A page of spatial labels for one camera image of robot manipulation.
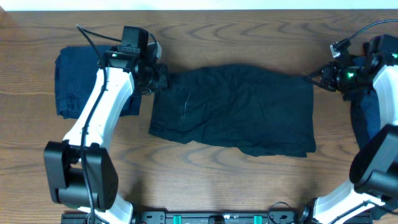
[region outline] wooden tabletop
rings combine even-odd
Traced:
[[[56,115],[54,61],[69,45],[88,45],[75,24],[120,38],[123,25],[155,34],[171,71],[250,63],[292,75],[331,60],[329,45],[398,11],[101,11],[0,12],[0,222],[59,223],[69,208],[51,201],[43,150],[75,120]],[[352,41],[383,33],[381,25]],[[93,38],[97,44],[107,44]],[[111,158],[119,192],[141,208],[267,210],[284,201],[299,208],[348,179],[358,152],[349,103],[315,88],[316,153],[307,158],[251,157],[236,148],[179,144],[148,134],[153,96],[139,116],[120,118]],[[378,223],[397,223],[390,215]]]

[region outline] wood grain surface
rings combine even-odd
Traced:
[[[56,115],[54,61],[60,49],[88,45],[75,24],[120,37],[123,25],[154,33],[162,61],[178,72],[249,63],[291,75],[331,60],[329,45],[398,11],[0,11],[0,222],[59,223],[69,208],[52,203],[43,161],[49,140],[60,141],[75,120]],[[396,24],[372,28],[352,49]],[[110,43],[93,38],[97,44]],[[316,153],[307,158],[251,157],[236,148],[179,144],[149,135],[153,96],[139,116],[119,120],[111,158],[119,192],[141,208],[267,210],[276,201],[299,208],[348,178],[358,145],[349,103],[315,88]],[[378,223],[398,223],[386,215]]]

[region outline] white wall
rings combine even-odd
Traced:
[[[398,9],[398,0],[0,0],[6,11]]]

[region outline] wooden table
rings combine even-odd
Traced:
[[[75,120],[56,115],[54,61],[68,45],[88,45],[75,24],[121,37],[123,25],[153,32],[171,71],[250,63],[292,75],[331,60],[329,45],[398,11],[114,11],[0,13],[0,222],[57,223],[69,208],[50,199],[43,163],[49,140]],[[361,44],[395,24],[372,28]],[[97,44],[110,43],[93,38]],[[147,132],[153,96],[139,116],[119,120],[111,158],[119,192],[141,208],[267,210],[276,201],[300,207],[348,178],[358,152],[349,103],[315,88],[316,153],[307,158],[251,157],[236,148],[179,144]],[[386,215],[378,223],[397,223]]]

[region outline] white background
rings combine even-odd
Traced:
[[[398,0],[0,0],[6,11],[398,9]]]

